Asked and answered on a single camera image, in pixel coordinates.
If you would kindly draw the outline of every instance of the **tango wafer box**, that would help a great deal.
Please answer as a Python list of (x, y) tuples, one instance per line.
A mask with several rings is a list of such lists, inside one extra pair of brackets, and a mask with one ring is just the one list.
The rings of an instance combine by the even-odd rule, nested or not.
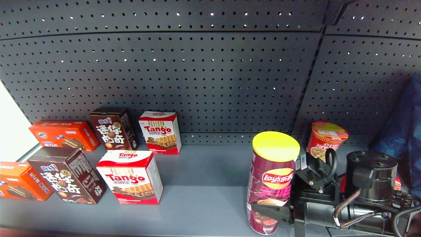
[(163, 186), (151, 151), (107, 151), (96, 168), (120, 204), (159, 204)]
[(0, 197), (45, 201), (53, 193), (26, 162), (0, 162)]
[(178, 154), (181, 139), (177, 114), (146, 111), (139, 124), (150, 151), (156, 154)]
[(93, 151), (99, 144), (86, 121), (38, 121), (29, 130), (42, 146)]

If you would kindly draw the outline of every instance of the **shelf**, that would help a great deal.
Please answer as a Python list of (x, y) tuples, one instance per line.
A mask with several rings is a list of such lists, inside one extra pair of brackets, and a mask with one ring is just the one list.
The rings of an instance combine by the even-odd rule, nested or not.
[[(340, 148), (338, 173), (345, 167), (341, 155), (355, 150), (360, 149)], [(95, 165), (104, 153), (101, 146), (86, 155)], [(260, 236), (248, 226), (245, 212), (251, 154), (249, 146), (183, 146), (178, 156), (156, 155), (164, 184), (158, 206), (120, 205), (110, 190), (98, 205), (65, 203), (56, 194), (46, 202), (0, 199), (0, 224), (91, 234)], [(292, 226), (280, 226), (274, 236), (293, 236), (293, 231)], [(329, 233), (325, 227), (307, 225), (306, 236)]]

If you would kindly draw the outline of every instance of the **chocolate wafer box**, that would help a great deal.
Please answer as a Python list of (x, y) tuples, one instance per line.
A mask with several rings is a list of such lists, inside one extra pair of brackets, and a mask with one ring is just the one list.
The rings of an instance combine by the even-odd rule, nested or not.
[(127, 109), (98, 108), (89, 114), (107, 150), (136, 150), (137, 143)]
[(0, 197), (45, 201), (53, 193), (27, 162), (0, 162)]
[(178, 154), (181, 139), (177, 114), (146, 111), (139, 124), (150, 151), (156, 154)]
[(42, 146), (93, 151), (99, 144), (86, 121), (38, 121), (29, 130)]
[(163, 186), (151, 151), (107, 151), (96, 168), (120, 204), (159, 204)]
[(43, 147), (28, 162), (63, 202), (97, 204), (107, 189), (80, 148)]

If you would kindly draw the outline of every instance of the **cup noodle lid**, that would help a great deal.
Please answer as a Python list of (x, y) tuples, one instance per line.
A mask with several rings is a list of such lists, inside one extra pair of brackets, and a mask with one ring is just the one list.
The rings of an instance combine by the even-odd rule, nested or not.
[(320, 137), (335, 141), (345, 141), (349, 136), (348, 132), (339, 125), (326, 121), (314, 122), (312, 124), (312, 131)]
[(148, 167), (153, 158), (151, 151), (110, 150), (97, 167)]

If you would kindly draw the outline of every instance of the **perforated metal panel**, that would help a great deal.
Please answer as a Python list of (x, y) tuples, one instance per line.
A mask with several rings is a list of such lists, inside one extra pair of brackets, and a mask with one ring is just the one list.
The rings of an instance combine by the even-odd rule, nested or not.
[(421, 39), (421, 1), (360, 0), (351, 4), (327, 34)]
[(121, 31), (319, 31), (327, 0), (1, 1), (0, 39)]
[(327, 35), (318, 54), (293, 132), (316, 120), (351, 134), (376, 135), (406, 82), (421, 71), (421, 42)]
[(182, 132), (288, 132), (318, 33), (62, 35), (0, 42), (1, 79), (31, 122), (101, 106), (176, 111)]

